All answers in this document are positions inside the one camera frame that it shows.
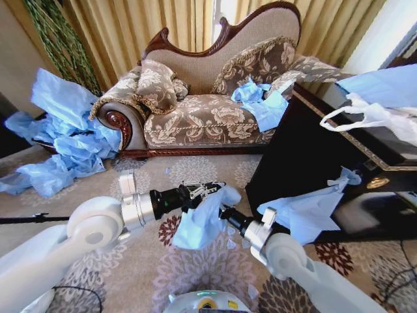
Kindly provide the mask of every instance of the floral rug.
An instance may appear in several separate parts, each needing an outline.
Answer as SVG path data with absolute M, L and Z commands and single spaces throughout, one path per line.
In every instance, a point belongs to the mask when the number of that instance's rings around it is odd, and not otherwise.
M 0 160 L 0 172 L 5 175 L 19 165 L 46 158 L 45 151 L 32 147 Z M 119 172 L 129 168 L 135 169 L 140 192 L 162 191 L 181 181 L 225 181 L 242 194 L 237 209 L 248 215 L 244 186 L 260 159 L 260 155 L 229 155 L 109 160 L 106 172 L 77 180 L 49 199 L 41 198 L 33 189 L 19 196 L 0 194 L 1 216 L 40 212 L 66 216 L 94 196 L 120 198 Z M 61 285 L 94 290 L 102 300 L 104 312 L 161 312 L 169 303 L 170 293 L 179 295 L 202 289 L 234 293 L 254 312 L 317 312 L 299 285 L 291 279 L 274 278 L 251 257 L 247 243 L 236 232 L 222 233 L 202 251 L 172 246 L 180 219 L 180 211 L 174 211 L 113 250 L 86 255 L 71 266 Z M 1 226 L 0 255 L 54 224 L 57 223 Z M 399 241 L 327 243 L 307 245 L 305 249 L 310 258 L 329 264 L 376 301 L 387 297 L 390 312 L 417 312 L 416 273 L 407 270 L 409 263 L 417 263 L 417 241 L 403 242 L 404 251 Z M 99 310 L 94 294 L 63 288 L 57 290 L 48 312 Z

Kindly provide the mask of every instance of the sofa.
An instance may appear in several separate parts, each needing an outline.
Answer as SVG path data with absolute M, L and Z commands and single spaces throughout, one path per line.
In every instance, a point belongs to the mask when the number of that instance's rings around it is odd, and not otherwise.
M 142 62 L 120 78 L 93 106 L 90 119 L 121 131 L 125 157 L 260 153 L 275 129 L 260 132 L 254 116 L 231 100 L 233 90 L 252 78 L 270 83 L 268 97 L 287 80 L 336 81 L 340 69 L 296 54 L 301 23 L 287 2 L 264 5 L 238 25 L 220 20 L 217 41 L 203 52 L 186 52 L 168 41 L 162 29 L 149 43 Z M 177 102 L 167 111 L 152 110 L 137 92 L 142 64 L 161 63 L 180 79 Z M 286 90 L 291 97 L 291 88 Z

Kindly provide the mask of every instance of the crumpled blue plastic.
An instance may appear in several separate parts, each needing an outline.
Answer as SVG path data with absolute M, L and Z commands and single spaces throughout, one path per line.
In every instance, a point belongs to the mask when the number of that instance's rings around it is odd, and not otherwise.
M 59 154 L 43 163 L 21 166 L 16 173 L 0 178 L 0 191 L 18 194 L 33 186 L 48 198 L 71 185 L 75 178 L 106 170 L 102 159 L 115 157 L 121 134 L 97 120 L 88 120 L 90 102 L 96 100 L 93 94 L 40 69 L 32 99 L 48 111 L 44 119 L 34 121 L 28 113 L 17 112 L 5 125 L 29 142 L 34 138 L 52 143 Z
M 87 129 L 83 114 L 96 101 L 88 89 L 68 82 L 40 68 L 33 84 L 31 102 L 60 120 L 80 129 Z
M 173 244 L 188 250 L 204 249 L 225 229 L 225 220 L 219 219 L 220 205 L 234 205 L 240 198 L 237 190 L 229 185 L 209 194 L 197 209 L 182 214 Z
M 43 163 L 23 165 L 16 170 L 29 176 L 33 188 L 49 198 L 73 183 L 74 171 L 69 170 L 61 155 L 53 155 Z
M 248 82 L 233 91 L 231 99 L 235 102 L 242 101 L 243 104 L 262 102 L 263 92 L 271 88 L 269 83 L 256 84 L 249 77 Z
M 36 125 L 33 124 L 33 118 L 27 112 L 13 113 L 6 121 L 5 126 L 16 133 L 19 137 L 25 138 L 29 143 L 32 141 L 32 133 L 36 132 Z
M 291 236 L 305 245 L 316 240 L 323 230 L 340 229 L 330 215 L 343 197 L 346 185 L 359 185 L 361 181 L 359 175 L 342 167 L 338 179 L 327 181 L 329 187 L 300 196 L 272 200 L 261 204 L 257 211 L 264 214 L 267 207 L 275 209 L 275 221 L 290 229 Z
M 19 194 L 32 186 L 30 177 L 20 173 L 11 173 L 0 178 L 0 192 Z
M 256 118 L 259 131 L 266 132 L 275 128 L 281 121 L 288 107 L 288 102 L 278 91 L 274 91 L 263 102 L 245 103 L 241 106 Z
M 410 64 L 351 76 L 337 84 L 370 104 L 377 102 L 385 108 L 417 107 L 416 76 L 417 64 Z

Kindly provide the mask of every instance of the wire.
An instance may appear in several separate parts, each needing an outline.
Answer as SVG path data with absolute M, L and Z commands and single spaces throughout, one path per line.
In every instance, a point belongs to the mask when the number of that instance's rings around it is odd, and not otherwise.
M 417 282 L 417 274 L 416 274 L 416 271 L 415 271 L 415 269 L 417 268 L 417 264 L 416 264 L 416 265 L 411 264 L 411 261 L 410 261 L 410 259 L 409 259 L 409 256 L 408 256 L 408 255 L 407 255 L 407 253 L 405 252 L 405 249 L 404 249 L 404 242 L 403 242 L 402 240 L 400 240 L 399 245 L 400 245 L 400 247 L 401 247 L 401 250 L 402 250 L 402 251 L 403 251 L 403 253 L 404 253 L 404 257 L 405 257 L 405 259 L 406 259 L 407 263 L 409 264 L 410 268 L 409 268 L 409 269 L 402 270 L 402 271 L 398 272 L 397 274 L 395 274 L 395 275 L 394 275 L 394 277 L 391 279 L 390 283 L 389 283 L 389 284 L 385 287 L 385 291 L 384 291 L 385 296 L 384 296 L 383 305 L 386 305 L 386 304 L 387 304 L 388 300 L 391 298 L 391 296 L 392 296 L 395 292 L 397 292 L 397 291 L 398 291 L 398 290 L 400 290 L 401 288 L 404 288 L 404 287 L 408 286 L 408 285 L 409 285 L 409 284 L 411 284 L 413 281 Z M 406 272 L 412 272 L 412 273 L 413 273 L 414 278 L 412 278 L 412 279 L 410 279 L 410 280 L 408 280 L 408 281 L 406 281 L 406 282 L 402 283 L 401 285 L 399 285 L 399 286 L 395 287 L 395 288 L 394 288 L 391 292 L 389 292 L 389 293 L 388 293 L 388 289 L 390 289 L 390 287 L 394 284 L 394 281 L 397 279 L 397 277 L 398 277 L 399 275 L 401 275 L 401 274 L 406 273 Z
M 78 286 L 55 286 L 53 287 L 53 289 L 65 289 L 65 288 L 71 288 L 71 289 L 77 289 L 77 290 L 82 290 L 82 291 L 89 291 L 91 293 L 93 293 L 97 299 L 98 299 L 98 304 L 100 305 L 100 313 L 103 312 L 103 302 L 102 299 L 100 298 L 100 296 L 98 295 L 98 293 L 96 293 L 94 290 L 89 289 L 89 288 L 84 288 L 84 287 L 78 287 Z
M 411 264 L 411 261 L 410 261 L 410 259 L 409 259 L 409 256 L 407 255 L 407 253 L 405 253 L 405 249 L 404 249 L 404 241 L 400 241 L 399 242 L 399 245 L 400 245 L 400 247 L 401 247 L 401 249 L 402 249 L 402 251 L 403 251 L 403 253 L 404 253 L 404 257 L 405 257 L 405 259 L 407 260 L 407 263 L 409 264 L 409 266 L 411 267 L 411 269 L 412 269 L 412 273 L 414 274 L 414 278 L 416 279 L 416 281 L 417 281 L 417 274 L 416 274 L 416 271 L 414 270 L 415 269 L 415 267 L 417 266 L 417 264 L 416 265 L 412 265 Z

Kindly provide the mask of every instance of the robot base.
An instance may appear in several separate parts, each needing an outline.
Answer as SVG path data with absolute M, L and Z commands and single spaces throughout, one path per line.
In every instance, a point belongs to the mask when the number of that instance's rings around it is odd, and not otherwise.
M 200 308 L 224 311 L 250 312 L 250 309 L 235 295 L 218 290 L 202 290 L 184 293 L 183 295 L 169 295 L 171 304 L 164 313 L 192 313 Z

